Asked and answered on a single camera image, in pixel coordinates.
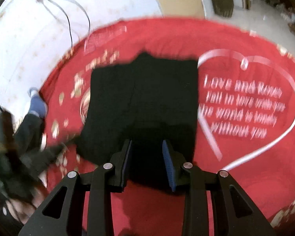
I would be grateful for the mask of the black pants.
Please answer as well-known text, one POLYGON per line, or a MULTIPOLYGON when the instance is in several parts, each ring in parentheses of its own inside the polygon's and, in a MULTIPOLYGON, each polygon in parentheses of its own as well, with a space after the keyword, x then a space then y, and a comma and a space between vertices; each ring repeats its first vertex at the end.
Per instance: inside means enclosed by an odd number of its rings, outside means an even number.
POLYGON ((195 152, 197 65, 142 53, 131 63, 94 69, 78 155, 102 165, 130 141, 128 178, 180 191, 185 182, 181 164, 191 162, 195 152))

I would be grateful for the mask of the dark jeans leg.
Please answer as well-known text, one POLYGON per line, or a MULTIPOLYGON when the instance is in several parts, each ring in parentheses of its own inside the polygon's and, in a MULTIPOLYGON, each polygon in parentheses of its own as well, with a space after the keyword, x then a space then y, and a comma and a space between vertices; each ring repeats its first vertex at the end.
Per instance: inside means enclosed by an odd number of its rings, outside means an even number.
POLYGON ((44 129, 44 119, 31 113, 24 117, 22 123, 14 134, 19 157, 27 152, 39 150, 44 129))

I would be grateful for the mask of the black battery pack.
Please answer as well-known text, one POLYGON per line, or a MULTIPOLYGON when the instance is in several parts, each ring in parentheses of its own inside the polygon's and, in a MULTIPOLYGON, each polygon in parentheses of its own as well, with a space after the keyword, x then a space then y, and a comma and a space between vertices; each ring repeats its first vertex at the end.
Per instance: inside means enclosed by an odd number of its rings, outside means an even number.
POLYGON ((12 115, 0 105, 0 154, 16 149, 13 135, 12 115))

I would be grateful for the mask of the blue sock foot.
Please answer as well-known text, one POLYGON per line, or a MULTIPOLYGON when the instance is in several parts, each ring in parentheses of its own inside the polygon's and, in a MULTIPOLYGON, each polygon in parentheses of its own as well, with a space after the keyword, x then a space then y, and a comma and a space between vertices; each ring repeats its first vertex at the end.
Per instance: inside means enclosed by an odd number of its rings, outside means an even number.
POLYGON ((28 113, 42 119, 45 118, 48 112, 48 107, 44 100, 40 97, 38 89, 31 87, 28 94, 31 99, 28 113))

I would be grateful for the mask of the red rose bedsheet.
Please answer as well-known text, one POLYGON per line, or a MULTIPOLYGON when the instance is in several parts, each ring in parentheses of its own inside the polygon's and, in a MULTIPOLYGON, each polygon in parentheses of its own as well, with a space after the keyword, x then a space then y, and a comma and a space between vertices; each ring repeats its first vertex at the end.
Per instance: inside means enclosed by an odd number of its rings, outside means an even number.
MULTIPOLYGON (((142 53, 197 61, 190 163, 211 173, 228 171, 275 235, 295 235, 295 58, 250 31, 190 18, 120 21, 94 31, 64 55, 41 87, 49 107, 47 144, 80 135, 94 69, 128 64, 142 53)), ((101 166, 76 148, 68 147, 48 170, 49 190, 69 171, 101 166)), ((183 190, 165 192, 128 178, 124 192, 113 193, 111 201, 116 235, 182 234, 183 190)))

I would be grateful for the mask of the dark ceramic urn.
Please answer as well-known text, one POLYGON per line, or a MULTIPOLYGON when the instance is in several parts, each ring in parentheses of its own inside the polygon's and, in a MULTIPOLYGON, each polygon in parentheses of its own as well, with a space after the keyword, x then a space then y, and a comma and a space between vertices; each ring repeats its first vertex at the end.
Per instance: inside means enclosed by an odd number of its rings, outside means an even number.
POLYGON ((211 0, 214 13, 224 18, 231 18, 234 9, 233 0, 211 0))

